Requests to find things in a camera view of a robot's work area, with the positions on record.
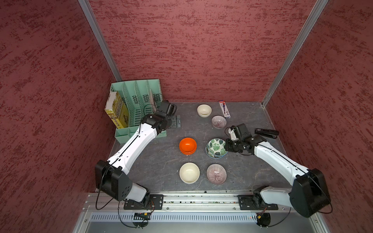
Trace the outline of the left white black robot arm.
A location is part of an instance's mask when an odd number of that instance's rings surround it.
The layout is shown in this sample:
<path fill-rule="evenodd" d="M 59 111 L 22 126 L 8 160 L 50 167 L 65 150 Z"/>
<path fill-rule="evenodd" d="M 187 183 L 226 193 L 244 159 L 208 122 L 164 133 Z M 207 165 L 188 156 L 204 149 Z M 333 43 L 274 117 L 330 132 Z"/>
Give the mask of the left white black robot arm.
<path fill-rule="evenodd" d="M 147 206 L 150 199 L 148 189 L 132 182 L 128 173 L 147 145 L 172 124 L 177 106 L 162 101 L 155 113 L 142 118 L 135 134 L 107 161 L 95 165 L 95 180 L 98 193 L 105 193 L 122 202 L 132 200 Z"/>

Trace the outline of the small pink striped bowl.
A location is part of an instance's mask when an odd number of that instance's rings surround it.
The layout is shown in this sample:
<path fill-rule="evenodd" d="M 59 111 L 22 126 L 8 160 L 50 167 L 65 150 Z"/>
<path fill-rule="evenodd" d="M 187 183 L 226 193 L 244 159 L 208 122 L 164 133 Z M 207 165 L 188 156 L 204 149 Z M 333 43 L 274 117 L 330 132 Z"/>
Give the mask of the small pink striped bowl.
<path fill-rule="evenodd" d="M 212 126 L 217 129 L 222 129 L 226 126 L 227 121 L 223 116 L 214 116 L 211 120 Z"/>

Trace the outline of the small cream bowl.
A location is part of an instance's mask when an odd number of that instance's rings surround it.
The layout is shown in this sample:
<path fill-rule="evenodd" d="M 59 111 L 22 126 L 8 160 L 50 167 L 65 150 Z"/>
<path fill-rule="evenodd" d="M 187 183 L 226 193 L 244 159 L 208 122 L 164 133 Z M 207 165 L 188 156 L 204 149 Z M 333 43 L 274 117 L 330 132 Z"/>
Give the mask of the small cream bowl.
<path fill-rule="evenodd" d="M 200 117 L 209 117 L 212 113 L 212 108 L 207 104 L 201 104 L 197 107 L 197 114 Z"/>

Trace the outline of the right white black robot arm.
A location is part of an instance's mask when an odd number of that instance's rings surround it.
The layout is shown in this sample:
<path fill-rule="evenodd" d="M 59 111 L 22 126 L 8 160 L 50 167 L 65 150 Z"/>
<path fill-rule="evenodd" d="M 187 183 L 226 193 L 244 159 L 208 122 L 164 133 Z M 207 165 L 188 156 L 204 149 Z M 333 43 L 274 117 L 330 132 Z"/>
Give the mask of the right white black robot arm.
<path fill-rule="evenodd" d="M 291 160 L 261 135 L 253 136 L 245 124 L 227 127 L 225 150 L 255 156 L 278 173 L 291 185 L 291 188 L 263 186 L 253 192 L 252 202 L 256 209 L 270 204 L 287 206 L 303 217 L 320 213 L 323 208 L 331 206 L 331 198 L 324 174 L 318 169 L 302 166 Z"/>

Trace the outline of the small green leaf bowl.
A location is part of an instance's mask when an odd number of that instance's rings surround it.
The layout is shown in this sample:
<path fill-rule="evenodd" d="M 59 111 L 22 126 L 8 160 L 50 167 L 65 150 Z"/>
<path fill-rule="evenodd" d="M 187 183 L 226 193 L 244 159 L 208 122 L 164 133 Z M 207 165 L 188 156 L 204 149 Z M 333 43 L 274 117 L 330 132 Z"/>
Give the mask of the small green leaf bowl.
<path fill-rule="evenodd" d="M 225 149 L 225 141 L 220 138 L 210 140 L 207 143 L 206 148 L 208 148 L 208 150 L 214 155 L 227 154 L 227 151 Z"/>

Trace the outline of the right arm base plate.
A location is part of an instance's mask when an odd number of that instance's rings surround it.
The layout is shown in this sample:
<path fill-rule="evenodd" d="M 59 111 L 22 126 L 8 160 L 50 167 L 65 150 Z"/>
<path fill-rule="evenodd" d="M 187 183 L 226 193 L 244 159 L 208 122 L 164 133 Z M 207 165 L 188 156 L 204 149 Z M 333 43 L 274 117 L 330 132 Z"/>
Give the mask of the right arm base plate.
<path fill-rule="evenodd" d="M 278 210 L 278 205 L 265 203 L 258 195 L 238 195 L 240 210 L 272 211 Z"/>

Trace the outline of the small orange bowl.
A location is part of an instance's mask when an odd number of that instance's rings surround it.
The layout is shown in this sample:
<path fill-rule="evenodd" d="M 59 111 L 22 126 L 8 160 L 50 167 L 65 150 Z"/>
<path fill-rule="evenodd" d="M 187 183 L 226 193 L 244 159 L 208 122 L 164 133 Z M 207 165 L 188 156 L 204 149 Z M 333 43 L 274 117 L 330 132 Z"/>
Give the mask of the small orange bowl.
<path fill-rule="evenodd" d="M 184 138 L 180 141 L 179 148 L 197 148 L 197 143 L 193 138 Z"/>

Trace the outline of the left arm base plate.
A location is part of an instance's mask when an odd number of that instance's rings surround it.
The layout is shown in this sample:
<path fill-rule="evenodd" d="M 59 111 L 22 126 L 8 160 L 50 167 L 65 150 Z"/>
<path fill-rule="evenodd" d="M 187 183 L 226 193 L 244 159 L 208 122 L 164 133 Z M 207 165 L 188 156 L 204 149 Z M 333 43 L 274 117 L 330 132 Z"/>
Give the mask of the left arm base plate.
<path fill-rule="evenodd" d="M 146 195 L 141 202 L 134 200 L 126 200 L 124 203 L 124 210 L 161 210 L 163 207 L 164 195 L 162 194 L 149 194 Z"/>

